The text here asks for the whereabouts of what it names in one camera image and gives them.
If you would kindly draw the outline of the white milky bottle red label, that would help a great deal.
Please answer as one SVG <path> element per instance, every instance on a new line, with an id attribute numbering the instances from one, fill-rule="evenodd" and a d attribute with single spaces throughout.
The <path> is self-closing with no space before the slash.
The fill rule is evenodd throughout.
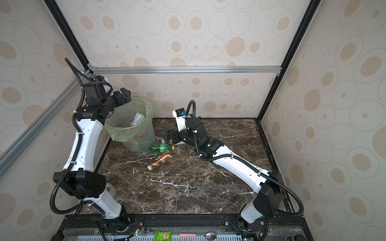
<path id="1" fill-rule="evenodd" d="M 145 120 L 145 115 L 143 115 L 141 113 L 136 113 L 133 121 L 130 124 L 130 127 L 137 126 L 137 125 L 141 124 L 144 120 Z"/>

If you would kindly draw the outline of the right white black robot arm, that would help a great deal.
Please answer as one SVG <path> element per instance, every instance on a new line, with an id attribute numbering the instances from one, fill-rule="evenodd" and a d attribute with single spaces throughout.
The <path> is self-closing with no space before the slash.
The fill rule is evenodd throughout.
<path id="1" fill-rule="evenodd" d="M 256 198 L 246 204 L 238 218 L 238 225 L 248 230 L 262 217 L 274 217 L 276 213 L 289 216 L 302 216 L 304 205 L 300 198 L 285 186 L 282 175 L 274 170 L 257 167 L 235 154 L 223 142 L 210 137 L 200 117 L 196 116 L 196 103 L 191 100 L 187 108 L 172 112 L 176 128 L 167 131 L 165 141 L 171 144 L 184 143 L 192 146 L 198 158 L 205 162 L 219 165 L 245 182 L 256 194 Z M 298 211 L 288 212 L 279 209 L 284 195 L 288 194 L 298 204 Z"/>

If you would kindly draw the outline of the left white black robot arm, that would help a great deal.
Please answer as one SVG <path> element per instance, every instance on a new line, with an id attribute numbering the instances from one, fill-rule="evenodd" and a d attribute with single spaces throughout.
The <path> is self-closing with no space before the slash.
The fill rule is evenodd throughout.
<path id="1" fill-rule="evenodd" d="M 114 91 L 104 77 L 98 75 L 89 78 L 67 58 L 65 62 L 79 83 L 81 99 L 71 118 L 76 133 L 69 159 L 63 170 L 53 175 L 56 185 L 49 201 L 51 211 L 64 215 L 90 205 L 104 219 L 127 225 L 129 218 L 125 208 L 107 190 L 105 176 L 95 172 L 94 153 L 106 119 L 116 108 L 131 102 L 131 92 L 125 88 Z M 80 200 L 79 204 L 60 210 L 56 206 L 56 196 L 60 189 Z"/>

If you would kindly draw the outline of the brown coffee bottle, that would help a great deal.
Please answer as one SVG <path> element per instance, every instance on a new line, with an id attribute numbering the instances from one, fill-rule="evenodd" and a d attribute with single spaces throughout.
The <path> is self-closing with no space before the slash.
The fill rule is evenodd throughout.
<path id="1" fill-rule="evenodd" d="M 149 171 L 153 170 L 156 167 L 159 167 L 163 164 L 165 164 L 167 161 L 169 161 L 172 158 L 172 155 L 170 151 L 165 151 L 162 155 L 159 156 L 159 158 L 147 166 L 147 169 Z"/>

